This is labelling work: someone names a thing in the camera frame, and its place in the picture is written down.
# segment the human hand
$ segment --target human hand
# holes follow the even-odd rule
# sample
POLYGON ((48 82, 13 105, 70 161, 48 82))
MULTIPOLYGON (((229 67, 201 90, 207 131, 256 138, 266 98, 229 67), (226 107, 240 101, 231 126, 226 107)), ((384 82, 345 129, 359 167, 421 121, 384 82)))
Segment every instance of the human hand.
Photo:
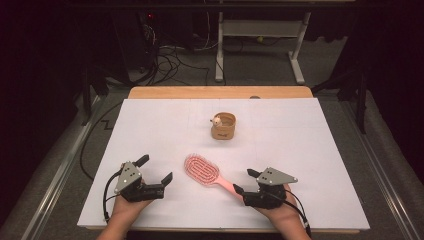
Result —
MULTIPOLYGON (((284 188, 288 191, 291 191, 288 184, 284 184, 284 188)), ((293 204, 294 206, 297 205, 296 200, 290 193, 287 193, 286 201, 293 204)), ((280 207, 274 209, 255 209, 269 219, 274 227, 283 235, 284 239, 310 239, 303 227, 302 222, 300 221, 299 213, 291 206, 282 204, 280 207)))
POLYGON ((137 220, 141 211, 152 202, 153 200, 128 202, 122 196, 117 196, 108 225, 97 239, 124 239, 126 233, 135 220, 137 220))

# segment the hairbrush handle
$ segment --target hairbrush handle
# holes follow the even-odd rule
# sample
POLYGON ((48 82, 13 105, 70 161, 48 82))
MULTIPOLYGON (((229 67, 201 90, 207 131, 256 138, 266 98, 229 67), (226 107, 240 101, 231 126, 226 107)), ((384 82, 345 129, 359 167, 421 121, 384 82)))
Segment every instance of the hairbrush handle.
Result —
POLYGON ((218 176, 218 178, 215 180, 215 183, 221 185, 228 192, 232 193, 236 198, 243 202, 243 197, 240 194, 236 193, 233 184, 227 181, 225 178, 218 176))

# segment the white board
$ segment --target white board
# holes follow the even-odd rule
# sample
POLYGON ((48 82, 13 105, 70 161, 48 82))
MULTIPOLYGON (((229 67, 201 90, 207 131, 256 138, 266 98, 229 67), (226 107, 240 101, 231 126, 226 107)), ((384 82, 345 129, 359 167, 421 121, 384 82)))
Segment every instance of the white board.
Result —
MULTIPOLYGON (((368 221, 317 99, 127 99, 82 210, 78 225, 104 227, 102 197, 122 163, 150 155, 139 170, 154 184, 170 172, 165 198, 154 201, 135 228, 176 230, 273 229, 256 210, 245 207, 219 185, 205 187, 184 172, 191 153, 215 163, 222 176, 256 191, 246 169, 273 167, 298 178, 291 184, 313 229, 365 230, 368 221), (211 137, 218 112, 237 118, 232 140, 211 137)), ((116 179, 109 188, 113 195, 116 179)), ((107 204, 112 212, 113 199, 107 204)))

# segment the white metal frame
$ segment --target white metal frame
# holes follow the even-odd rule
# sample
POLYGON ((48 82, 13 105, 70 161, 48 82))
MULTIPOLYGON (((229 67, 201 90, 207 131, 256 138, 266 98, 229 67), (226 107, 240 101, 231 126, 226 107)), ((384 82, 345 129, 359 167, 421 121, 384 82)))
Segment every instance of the white metal frame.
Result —
POLYGON ((222 50, 224 36, 263 36, 263 37, 296 37, 294 51, 288 52, 288 57, 299 85, 305 84, 297 57, 303 38, 309 24, 310 12, 305 13, 303 21, 251 21, 225 20, 222 12, 219 13, 218 23, 218 51, 216 56, 215 81, 224 80, 224 53, 222 50))

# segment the wooden container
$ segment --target wooden container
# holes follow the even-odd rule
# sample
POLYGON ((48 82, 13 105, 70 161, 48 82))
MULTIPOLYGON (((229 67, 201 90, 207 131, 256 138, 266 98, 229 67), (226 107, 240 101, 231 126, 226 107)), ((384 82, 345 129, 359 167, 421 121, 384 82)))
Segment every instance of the wooden container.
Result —
POLYGON ((236 129, 236 117, 227 112, 220 112, 215 114, 214 117, 219 116, 221 118, 221 125, 212 125, 211 133, 212 137, 217 140, 230 140, 234 137, 234 131, 236 129))

